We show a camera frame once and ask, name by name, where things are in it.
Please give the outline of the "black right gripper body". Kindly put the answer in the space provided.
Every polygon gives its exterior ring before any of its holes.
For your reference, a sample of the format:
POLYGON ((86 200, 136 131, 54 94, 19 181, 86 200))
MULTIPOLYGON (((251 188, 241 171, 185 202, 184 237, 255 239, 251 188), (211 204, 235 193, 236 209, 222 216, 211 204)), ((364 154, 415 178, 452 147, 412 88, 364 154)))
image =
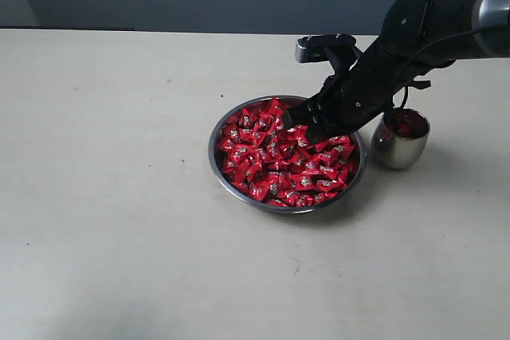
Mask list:
POLYGON ((422 64, 391 55, 375 40, 354 66, 321 93, 319 121, 329 131, 356 131, 393 104, 394 94, 422 74, 422 64))

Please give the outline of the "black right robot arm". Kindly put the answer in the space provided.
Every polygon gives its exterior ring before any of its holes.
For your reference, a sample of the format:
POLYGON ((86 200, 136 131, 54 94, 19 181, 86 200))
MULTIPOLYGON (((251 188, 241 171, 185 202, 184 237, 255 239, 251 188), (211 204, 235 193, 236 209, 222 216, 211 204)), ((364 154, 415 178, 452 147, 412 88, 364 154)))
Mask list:
POLYGON ((298 62, 327 61, 334 73, 283 114, 284 127, 306 126, 311 143, 348 135, 390 111, 401 89, 428 88, 418 78, 436 68, 508 56, 509 0, 396 0, 363 51, 344 33, 297 41, 298 62))

